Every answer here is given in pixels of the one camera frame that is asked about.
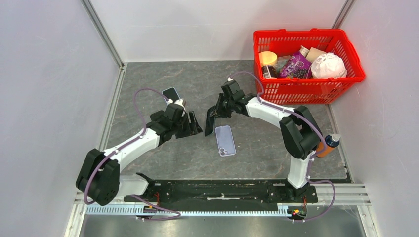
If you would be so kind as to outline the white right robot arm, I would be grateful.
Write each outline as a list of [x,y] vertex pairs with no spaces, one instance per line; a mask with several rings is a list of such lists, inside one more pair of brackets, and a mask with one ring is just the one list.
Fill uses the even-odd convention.
[[305,106],[296,109],[283,107],[269,103],[255,94],[245,94],[233,79],[224,83],[221,89],[216,104],[207,110],[204,135],[214,132],[216,119],[229,118],[233,112],[278,127],[284,146],[292,156],[285,195],[292,202],[302,199],[309,183],[309,159],[315,154],[322,138],[311,112]]

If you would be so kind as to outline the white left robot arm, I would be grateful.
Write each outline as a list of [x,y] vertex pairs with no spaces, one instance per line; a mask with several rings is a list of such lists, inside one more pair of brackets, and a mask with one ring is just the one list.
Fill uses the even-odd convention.
[[179,103],[167,105],[165,110],[151,114],[150,119],[145,128],[119,145],[104,151],[92,149],[86,154],[76,179],[85,204],[106,206],[114,198],[128,195],[137,195],[145,202],[152,200],[155,188],[150,185],[151,179],[141,174],[124,176],[121,171],[172,137],[180,139],[203,131],[195,113],[185,111]]

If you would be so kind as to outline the black phone teal edge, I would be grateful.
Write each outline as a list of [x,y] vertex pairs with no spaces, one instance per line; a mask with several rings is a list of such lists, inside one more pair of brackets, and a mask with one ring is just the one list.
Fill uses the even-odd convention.
[[206,115],[206,123],[204,129],[204,136],[209,136],[213,133],[214,130],[214,123],[215,123],[215,115],[214,115],[215,107],[211,107],[207,110]]

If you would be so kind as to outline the lilac phone case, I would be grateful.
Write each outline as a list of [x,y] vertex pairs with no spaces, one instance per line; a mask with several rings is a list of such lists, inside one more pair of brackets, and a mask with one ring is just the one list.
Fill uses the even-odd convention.
[[230,126],[225,125],[216,127],[215,135],[220,156],[227,157],[236,154],[236,146]]

